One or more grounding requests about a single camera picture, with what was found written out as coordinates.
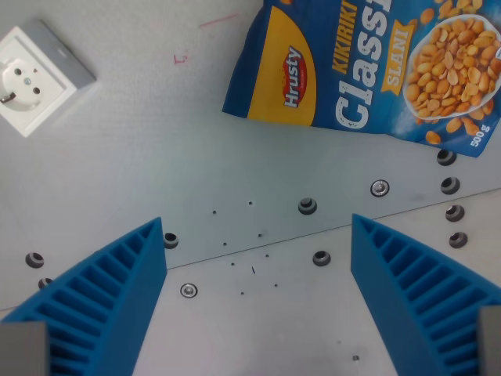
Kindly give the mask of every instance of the red mark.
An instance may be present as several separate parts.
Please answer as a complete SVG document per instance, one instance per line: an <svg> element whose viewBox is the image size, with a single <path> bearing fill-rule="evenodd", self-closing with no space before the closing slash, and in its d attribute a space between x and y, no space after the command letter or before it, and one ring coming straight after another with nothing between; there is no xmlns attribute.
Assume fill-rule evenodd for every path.
<svg viewBox="0 0 501 376"><path fill-rule="evenodd" d="M181 59L178 60L177 56L174 55L174 65L176 64L182 64L188 60L188 56L181 56Z"/></svg>
<svg viewBox="0 0 501 376"><path fill-rule="evenodd" d="M202 23L201 25L198 25L198 27L201 29L202 27L206 27L206 26L209 26L209 25L212 25L212 24L216 24L218 22L230 20L230 19L232 19L232 18L234 18L236 16L238 16L238 13L230 14L229 16L218 18L217 20L213 20L213 21L209 21L209 22L206 22L206 23Z"/></svg>

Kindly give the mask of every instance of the white bowl image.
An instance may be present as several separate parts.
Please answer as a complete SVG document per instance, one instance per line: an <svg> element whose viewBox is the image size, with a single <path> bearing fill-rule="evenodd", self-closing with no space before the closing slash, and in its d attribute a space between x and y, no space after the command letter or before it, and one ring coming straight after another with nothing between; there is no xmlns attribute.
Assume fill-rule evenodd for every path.
<svg viewBox="0 0 501 376"><path fill-rule="evenodd" d="M407 82L407 77L409 76L410 73L413 72L413 61L414 61L414 58L416 57L417 54L419 54L421 52L421 50L423 49L423 46L426 45L426 44L428 44L430 42L430 40L431 40L431 33L433 32L433 30L436 27L440 27L443 24L451 24L452 25L452 23L455 20L466 21L466 20L468 20L470 18L475 18L476 20L483 21L484 22L484 30L485 31L494 31L496 33L497 39L499 41L501 41L501 34L499 33L499 31L497 31L496 28L490 22L488 22L484 17L476 15L476 14L463 14L461 16L451 17L451 18L448 18L447 20L444 20L441 23L438 23L437 25L435 25L435 27L430 30L430 32L427 34L427 36L424 37L417 44L416 48L411 52L411 54L409 56L409 59L407 60L407 69L406 69L406 72L405 72L404 84L402 86L402 94L404 96L404 100L405 100L405 103L407 104L407 107L409 108L409 110L413 113L413 115L416 118L422 118L422 119L426 119L426 120L437 120L437 119L445 119L445 118L455 118L455 117L458 117L458 116L462 116L464 114L469 114L470 112L475 111L479 107L482 107L483 105L485 105L497 93L497 91L499 90L499 87L501 86L501 79L498 79L496 81L496 88L494 89L493 92L487 93L487 94L485 94L482 97L482 101L481 101L481 103L478 106L471 106L468 109L468 111L466 111L466 112L453 112L452 114L450 114L448 116L420 117L420 116L417 115L417 111L414 109L413 104L410 103L409 100L407 99L406 92L407 92L407 88L409 87L409 83Z"/></svg>

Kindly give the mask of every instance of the blue plastic bag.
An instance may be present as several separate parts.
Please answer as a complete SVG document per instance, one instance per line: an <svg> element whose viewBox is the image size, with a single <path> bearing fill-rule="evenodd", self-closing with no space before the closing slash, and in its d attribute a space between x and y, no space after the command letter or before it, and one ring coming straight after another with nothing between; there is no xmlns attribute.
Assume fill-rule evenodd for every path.
<svg viewBox="0 0 501 376"><path fill-rule="evenodd" d="M266 0L223 111L481 154L501 114L501 2Z"/></svg>

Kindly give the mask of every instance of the yellow label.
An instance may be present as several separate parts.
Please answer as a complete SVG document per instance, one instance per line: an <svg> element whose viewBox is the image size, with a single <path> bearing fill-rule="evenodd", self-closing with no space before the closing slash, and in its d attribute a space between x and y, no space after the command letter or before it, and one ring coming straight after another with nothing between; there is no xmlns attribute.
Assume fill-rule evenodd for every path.
<svg viewBox="0 0 501 376"><path fill-rule="evenodd" d="M296 24L272 7L247 117L309 126L315 105L315 65L308 43Z"/></svg>
<svg viewBox="0 0 501 376"><path fill-rule="evenodd" d="M395 21L391 31L388 62L384 73L384 82L381 92L391 91L396 96L400 94L405 78L405 66L409 55L410 41L413 36L414 25L403 26Z"/></svg>

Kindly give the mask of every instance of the screw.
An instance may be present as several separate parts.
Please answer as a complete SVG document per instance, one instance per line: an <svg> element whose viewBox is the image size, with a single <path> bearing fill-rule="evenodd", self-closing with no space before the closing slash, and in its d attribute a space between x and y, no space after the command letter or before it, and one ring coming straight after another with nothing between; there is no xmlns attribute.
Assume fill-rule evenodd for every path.
<svg viewBox="0 0 501 376"><path fill-rule="evenodd" d="M198 294L198 289L194 284L183 284L181 286L181 295L185 298L194 298Z"/></svg>
<svg viewBox="0 0 501 376"><path fill-rule="evenodd" d="M390 191L390 185L386 180L376 180L372 186L370 186L370 193L374 197L386 196Z"/></svg>

